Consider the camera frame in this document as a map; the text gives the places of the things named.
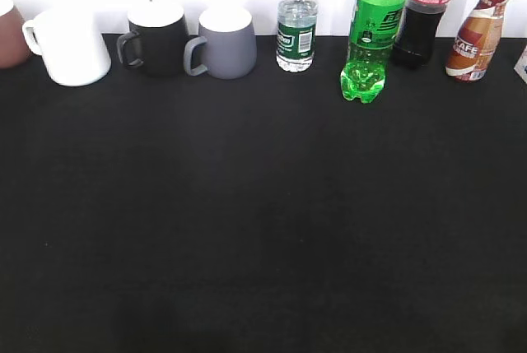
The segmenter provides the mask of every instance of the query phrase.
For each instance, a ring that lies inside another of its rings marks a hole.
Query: brown mug
[[[0,0],[0,68],[23,63],[31,54],[22,34],[24,19],[12,0]]]

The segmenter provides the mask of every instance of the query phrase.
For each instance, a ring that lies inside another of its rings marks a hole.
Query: box
[[[527,83],[527,47],[525,48],[524,53],[521,54],[514,70],[517,71],[521,78],[524,79],[525,83]]]

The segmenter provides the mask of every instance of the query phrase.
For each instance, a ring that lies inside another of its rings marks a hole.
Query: green label
[[[397,35],[404,4],[376,6],[357,0],[350,42],[364,49],[387,49]]]
[[[315,24],[291,28],[278,23],[278,54],[289,59],[308,58],[315,51]]]

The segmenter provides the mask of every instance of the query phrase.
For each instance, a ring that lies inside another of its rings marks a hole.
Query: green soda bottle
[[[386,64],[405,0],[357,0],[340,86],[346,100],[368,104],[385,86]]]

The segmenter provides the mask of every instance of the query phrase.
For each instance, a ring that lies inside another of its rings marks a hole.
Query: gray mug
[[[183,66],[190,76],[208,72],[218,79],[236,79],[256,64],[253,18],[241,7],[214,7],[199,17],[199,37],[184,48]],[[192,68],[192,54],[202,45],[202,64]]]

